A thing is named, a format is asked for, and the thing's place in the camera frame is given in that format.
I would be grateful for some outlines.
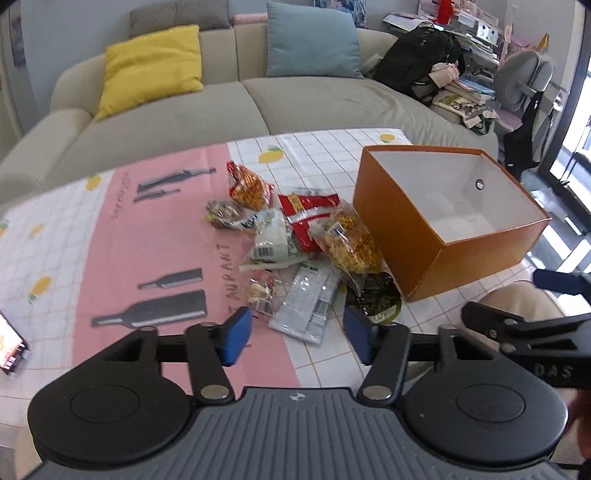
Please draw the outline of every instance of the hand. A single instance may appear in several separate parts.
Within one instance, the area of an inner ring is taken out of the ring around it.
[[[578,390],[577,396],[569,405],[570,428],[575,420],[579,420],[577,440],[581,455],[585,459],[591,459],[591,390]]]

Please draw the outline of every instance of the lemon print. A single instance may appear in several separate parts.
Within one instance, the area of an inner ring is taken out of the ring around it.
[[[29,292],[29,303],[33,303],[35,300],[39,298],[40,295],[43,295],[49,286],[51,285],[51,278],[50,277],[41,277],[37,280],[37,283],[33,285],[33,288]]]
[[[2,219],[0,220],[0,238],[6,233],[6,230],[8,230],[8,220]]]
[[[92,190],[94,190],[100,185],[101,180],[102,178],[100,177],[100,175],[94,175],[90,177],[86,182],[86,190],[92,192]]]
[[[392,134],[381,134],[379,136],[379,139],[384,143],[388,143],[388,142],[391,142],[392,140],[396,140],[396,137]]]
[[[31,228],[31,231],[29,232],[29,238],[36,237],[42,231],[43,231],[43,224],[42,223],[40,223],[39,225],[35,225],[33,228]]]
[[[259,163],[274,163],[283,158],[283,150],[276,146],[271,146],[266,152],[259,155]]]

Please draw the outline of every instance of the book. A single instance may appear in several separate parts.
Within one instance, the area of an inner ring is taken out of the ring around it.
[[[468,87],[475,92],[483,93],[484,95],[495,96],[495,91],[492,88],[488,88],[487,86],[481,85],[480,83],[472,82],[471,80],[467,80],[464,78],[458,79],[458,80],[456,80],[456,82],[459,85],[461,85],[463,87]]]
[[[444,88],[447,91],[455,93],[457,95],[460,95],[460,96],[464,97],[466,100],[470,100],[471,102],[476,103],[478,105],[482,105],[483,103],[486,103],[488,100],[493,99],[493,96],[491,96],[491,95],[486,95],[484,93],[478,93],[474,89],[463,88],[460,85],[458,85],[456,82],[451,82],[450,84],[445,85]]]

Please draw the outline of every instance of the sofa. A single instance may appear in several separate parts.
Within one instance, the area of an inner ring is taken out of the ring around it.
[[[396,37],[358,30],[362,61]],[[478,136],[459,117],[431,110],[367,79],[265,77],[267,24],[199,35],[204,89],[94,121],[105,56],[66,70],[43,118],[0,164],[0,209],[110,168],[188,148],[269,134],[339,128],[401,128],[411,142],[473,147],[498,155],[491,131]]]

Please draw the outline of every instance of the orange box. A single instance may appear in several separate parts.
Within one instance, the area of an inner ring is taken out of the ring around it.
[[[514,266],[550,222],[504,168],[470,148],[365,147],[353,205],[410,301]]]

